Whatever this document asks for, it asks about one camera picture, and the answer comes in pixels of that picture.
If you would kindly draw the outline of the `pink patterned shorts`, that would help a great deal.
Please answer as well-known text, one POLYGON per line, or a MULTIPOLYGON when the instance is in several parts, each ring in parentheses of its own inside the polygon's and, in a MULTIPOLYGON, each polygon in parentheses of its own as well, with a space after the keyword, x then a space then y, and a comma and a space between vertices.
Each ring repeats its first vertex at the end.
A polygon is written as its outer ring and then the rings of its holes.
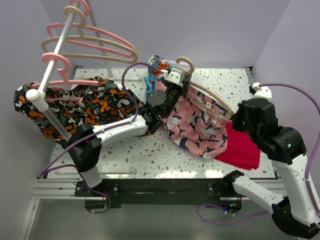
POLYGON ((204 159, 213 159, 227 149, 227 110, 206 92, 189 85, 180 97, 163 128, 180 148, 204 159))

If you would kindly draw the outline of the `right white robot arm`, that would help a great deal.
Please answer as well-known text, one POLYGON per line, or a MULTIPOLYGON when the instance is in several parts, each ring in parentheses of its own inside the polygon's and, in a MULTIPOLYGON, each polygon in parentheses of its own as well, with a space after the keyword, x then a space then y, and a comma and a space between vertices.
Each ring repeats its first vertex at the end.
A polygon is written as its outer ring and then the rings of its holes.
POLYGON ((275 106, 264 98, 243 100, 232 117, 232 128, 246 133, 271 160, 284 185, 286 195, 268 190, 234 170, 213 185, 216 192, 249 198, 267 211, 285 234, 312 239, 320 230, 319 197, 307 173, 307 150, 301 134, 278 124, 275 106))

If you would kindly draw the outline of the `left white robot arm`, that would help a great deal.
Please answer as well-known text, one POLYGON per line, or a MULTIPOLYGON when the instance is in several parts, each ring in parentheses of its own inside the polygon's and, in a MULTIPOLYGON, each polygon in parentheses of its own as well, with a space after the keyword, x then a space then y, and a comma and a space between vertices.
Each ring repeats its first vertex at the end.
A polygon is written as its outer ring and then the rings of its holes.
POLYGON ((191 75, 188 75, 183 77, 181 84, 175 84, 166 77, 166 90, 154 91, 137 115, 106 125, 90 127, 85 124, 70 139, 68 153, 86 182, 88 193, 99 196, 104 190, 97 167, 102 143, 112 144, 126 138, 154 134, 169 117, 179 98, 187 95, 190 79, 191 75))

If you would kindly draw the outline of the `camouflage orange black shorts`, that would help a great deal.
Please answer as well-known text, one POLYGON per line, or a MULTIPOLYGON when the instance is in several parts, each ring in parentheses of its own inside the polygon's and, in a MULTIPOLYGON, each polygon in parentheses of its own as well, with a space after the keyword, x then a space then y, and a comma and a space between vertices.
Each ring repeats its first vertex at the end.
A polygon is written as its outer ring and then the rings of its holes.
MULTIPOLYGON (((78 85, 71 90, 49 87, 45 92, 49 109, 71 134, 82 123, 100 126, 127 119, 135 114, 136 106, 142 106, 140 99, 130 89, 123 91, 119 83, 99 76, 93 80, 99 81, 99 86, 78 85)), ((14 92, 15 111, 31 119, 45 137, 66 145, 59 131, 27 100, 30 88, 31 84, 25 84, 14 92)))

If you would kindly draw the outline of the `pink hanger front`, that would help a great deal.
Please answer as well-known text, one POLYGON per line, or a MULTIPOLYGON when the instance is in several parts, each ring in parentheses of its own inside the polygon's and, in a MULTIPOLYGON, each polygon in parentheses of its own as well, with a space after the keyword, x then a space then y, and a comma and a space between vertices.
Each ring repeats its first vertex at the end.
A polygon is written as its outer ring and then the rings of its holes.
POLYGON ((89 86, 99 86, 99 81, 97 80, 83 80, 83 79, 69 79, 67 73, 71 70, 70 61, 58 53, 47 52, 41 57, 41 61, 46 63, 48 61, 53 61, 55 64, 57 62, 62 62, 64 64, 63 68, 59 68, 57 71, 61 77, 61 80, 50 80, 51 74, 45 73, 40 83, 33 83, 31 89, 41 89, 45 91, 47 86, 64 86, 64 85, 89 85, 89 86))

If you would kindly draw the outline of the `white plastic basket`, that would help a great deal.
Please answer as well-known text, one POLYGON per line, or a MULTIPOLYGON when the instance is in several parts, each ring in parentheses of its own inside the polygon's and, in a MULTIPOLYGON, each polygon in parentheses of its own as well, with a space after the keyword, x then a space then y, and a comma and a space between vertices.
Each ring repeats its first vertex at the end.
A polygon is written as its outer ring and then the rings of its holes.
POLYGON ((194 63, 187 57, 180 57, 176 60, 153 58, 148 61, 148 63, 151 64, 154 62, 162 62, 163 64, 168 64, 172 67, 180 68, 184 70, 188 75, 193 74, 196 68, 194 63))

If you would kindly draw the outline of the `blue orange patterned garment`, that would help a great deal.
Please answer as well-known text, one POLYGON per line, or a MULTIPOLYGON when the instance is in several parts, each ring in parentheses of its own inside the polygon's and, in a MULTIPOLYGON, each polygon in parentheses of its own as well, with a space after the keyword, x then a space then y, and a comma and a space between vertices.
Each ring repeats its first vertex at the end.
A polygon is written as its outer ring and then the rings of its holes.
POLYGON ((154 70, 154 68, 157 69, 158 71, 161 71, 161 70, 169 71, 172 68, 168 60, 156 54, 152 55, 149 58, 148 64, 151 65, 152 67, 148 67, 147 76, 143 78, 146 84, 146 93, 145 93, 146 99, 148 99, 151 96, 151 93, 156 90, 157 79, 159 76, 161 76, 161 74, 156 70, 154 70))

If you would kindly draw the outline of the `red folded cloth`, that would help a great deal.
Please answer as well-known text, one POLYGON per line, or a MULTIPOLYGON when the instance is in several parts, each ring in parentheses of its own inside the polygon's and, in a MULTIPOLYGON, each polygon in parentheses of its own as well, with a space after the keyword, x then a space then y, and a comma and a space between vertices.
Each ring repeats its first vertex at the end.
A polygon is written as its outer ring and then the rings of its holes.
POLYGON ((227 148, 215 158, 241 169, 256 170, 260 165, 261 151, 246 133, 234 130, 231 123, 227 123, 225 127, 227 148))

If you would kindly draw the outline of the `aluminium table frame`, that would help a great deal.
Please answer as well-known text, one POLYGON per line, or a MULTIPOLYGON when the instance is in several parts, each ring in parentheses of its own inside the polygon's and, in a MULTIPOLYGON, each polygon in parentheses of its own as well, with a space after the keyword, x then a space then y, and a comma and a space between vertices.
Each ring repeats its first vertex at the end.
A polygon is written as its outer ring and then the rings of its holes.
MULTIPOLYGON (((209 90, 216 91, 222 96, 232 108, 236 107, 237 101, 248 96, 248 86, 256 82, 254 76, 254 68, 197 68, 193 74, 192 80, 209 90)), ((155 165, 159 166, 158 170, 152 168, 151 162, 139 159, 136 162, 121 163, 120 159, 115 159, 118 165, 112 168, 107 164, 106 160, 99 161, 99 169, 102 175, 111 180, 134 180, 141 179, 192 179, 199 180, 201 178, 222 178, 232 170, 234 166, 228 165, 218 160, 212 162, 213 166, 196 160, 196 164, 200 165, 204 171, 197 172, 196 167, 185 169, 187 163, 184 159, 189 155, 183 153, 177 147, 171 148, 169 141, 164 138, 164 134, 159 132, 156 139, 164 145, 165 153, 169 157, 175 159, 175 163, 165 169, 165 165, 160 160, 155 161, 155 165)), ((256 170, 245 170, 244 173, 252 178, 259 185, 269 189, 277 194, 286 194, 286 190, 282 181, 282 176, 276 167, 272 166, 265 155, 261 155, 259 168, 256 170)), ((36 226, 38 215, 40 213, 41 200, 69 200, 75 201, 76 182, 79 180, 78 174, 71 168, 60 168, 50 173, 44 179, 35 181, 31 202, 20 234, 21 240, 30 239, 32 229, 36 226)))

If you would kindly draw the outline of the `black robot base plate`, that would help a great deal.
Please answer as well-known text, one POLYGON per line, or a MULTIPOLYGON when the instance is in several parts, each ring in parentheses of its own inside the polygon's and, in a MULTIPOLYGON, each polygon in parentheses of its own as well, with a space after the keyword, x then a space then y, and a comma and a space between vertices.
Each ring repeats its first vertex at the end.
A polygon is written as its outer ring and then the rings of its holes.
POLYGON ((111 208, 122 205, 201 205, 212 204, 237 213, 242 208, 242 196, 222 190, 220 178, 141 178, 103 179, 90 191, 82 181, 74 195, 84 198, 86 210, 104 208, 104 195, 111 199, 111 208))

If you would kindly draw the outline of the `white clothes rack rail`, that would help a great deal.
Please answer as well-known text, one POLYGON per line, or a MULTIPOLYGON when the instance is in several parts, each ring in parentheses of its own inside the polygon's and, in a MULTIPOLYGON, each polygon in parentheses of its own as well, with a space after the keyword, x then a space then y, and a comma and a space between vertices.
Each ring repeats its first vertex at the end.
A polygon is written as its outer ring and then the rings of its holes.
MULTIPOLYGON (((76 13, 74 10, 68 12, 67 20, 62 29, 61 35, 58 38, 57 44, 53 51, 53 57, 62 52, 63 46, 67 40, 70 29, 75 20, 76 13)), ((48 65, 44 72, 43 78, 39 84, 38 89, 31 89, 26 93, 26 98, 33 103, 33 105, 44 114, 44 116, 51 122, 51 124, 59 131, 65 140, 69 140, 71 134, 63 127, 56 116, 49 109, 48 103, 45 101, 45 91, 50 83, 52 73, 55 70, 57 60, 55 58, 49 58, 48 65)))

